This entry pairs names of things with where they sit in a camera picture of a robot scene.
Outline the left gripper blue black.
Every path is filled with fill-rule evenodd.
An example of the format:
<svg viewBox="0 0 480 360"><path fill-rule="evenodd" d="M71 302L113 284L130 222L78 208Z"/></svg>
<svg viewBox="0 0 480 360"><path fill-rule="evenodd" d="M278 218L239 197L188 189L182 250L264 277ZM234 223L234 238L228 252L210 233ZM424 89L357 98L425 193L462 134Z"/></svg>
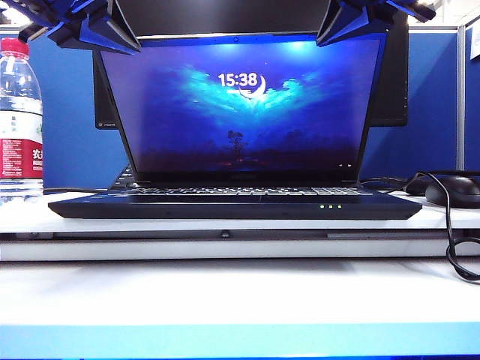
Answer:
<svg viewBox="0 0 480 360"><path fill-rule="evenodd" d="M61 48L80 49L80 39L92 49L129 55L140 51L140 42L117 1L6 0L4 3L32 21L18 34L24 44L46 35Z"/></svg>

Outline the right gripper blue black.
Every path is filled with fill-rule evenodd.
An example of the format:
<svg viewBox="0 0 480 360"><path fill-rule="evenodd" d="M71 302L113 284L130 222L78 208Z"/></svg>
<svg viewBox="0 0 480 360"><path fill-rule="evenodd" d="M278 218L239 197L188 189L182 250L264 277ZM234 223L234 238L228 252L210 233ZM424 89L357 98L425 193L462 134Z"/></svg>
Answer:
<svg viewBox="0 0 480 360"><path fill-rule="evenodd" d="M349 38L385 33L397 11L418 21L430 21L437 12L421 1L346 0L328 1L327 11L316 36L316 45L325 47Z"/></svg>

